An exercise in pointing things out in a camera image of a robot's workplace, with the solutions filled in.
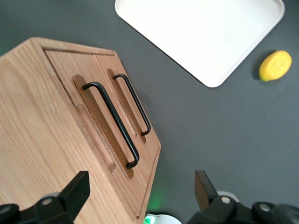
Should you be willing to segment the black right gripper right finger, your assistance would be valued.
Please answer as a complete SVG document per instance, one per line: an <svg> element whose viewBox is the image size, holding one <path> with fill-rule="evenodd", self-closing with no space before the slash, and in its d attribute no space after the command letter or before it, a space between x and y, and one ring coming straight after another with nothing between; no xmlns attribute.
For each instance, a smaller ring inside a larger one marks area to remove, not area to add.
<svg viewBox="0 0 299 224"><path fill-rule="evenodd" d="M230 196L217 193L203 170L195 171L195 197L200 211L189 224L273 224L272 210L275 205L257 202L245 207Z"/></svg>

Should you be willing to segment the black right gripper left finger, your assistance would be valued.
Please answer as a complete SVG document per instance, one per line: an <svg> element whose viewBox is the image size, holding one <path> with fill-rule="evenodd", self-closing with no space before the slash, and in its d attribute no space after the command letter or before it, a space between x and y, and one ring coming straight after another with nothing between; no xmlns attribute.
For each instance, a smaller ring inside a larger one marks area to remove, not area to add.
<svg viewBox="0 0 299 224"><path fill-rule="evenodd" d="M2 204L0 222L2 224L73 224L89 195L89 172L80 171L56 196L45 196L25 210L20 210L17 204Z"/></svg>

